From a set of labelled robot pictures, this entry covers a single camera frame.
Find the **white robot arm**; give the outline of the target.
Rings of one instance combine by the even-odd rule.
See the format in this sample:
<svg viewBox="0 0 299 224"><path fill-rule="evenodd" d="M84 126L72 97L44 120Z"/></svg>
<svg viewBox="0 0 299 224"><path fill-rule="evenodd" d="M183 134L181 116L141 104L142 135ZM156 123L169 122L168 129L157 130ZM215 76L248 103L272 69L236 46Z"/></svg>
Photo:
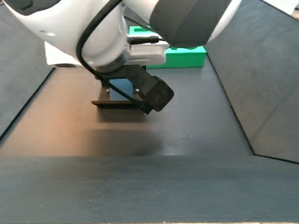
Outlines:
<svg viewBox="0 0 299 224"><path fill-rule="evenodd" d="M42 40L46 63L82 66L113 90L126 79L145 113L173 98L145 66L165 62L165 49L204 46L221 33L241 0L2 0L14 17Z"/></svg>

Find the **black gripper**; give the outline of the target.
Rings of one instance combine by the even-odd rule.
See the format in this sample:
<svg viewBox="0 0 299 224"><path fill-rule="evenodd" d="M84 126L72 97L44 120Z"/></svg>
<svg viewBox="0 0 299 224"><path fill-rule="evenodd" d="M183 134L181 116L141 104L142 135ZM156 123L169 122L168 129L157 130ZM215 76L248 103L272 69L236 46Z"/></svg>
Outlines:
<svg viewBox="0 0 299 224"><path fill-rule="evenodd" d="M110 73L97 73L100 82L106 84L116 92L118 92L146 115L152 111L161 111L171 99L173 98L173 90L167 83L157 77L152 76L138 65L128 65L118 68ZM109 81L113 79L128 79L136 89L142 101L134 100L120 89L117 89Z"/></svg>

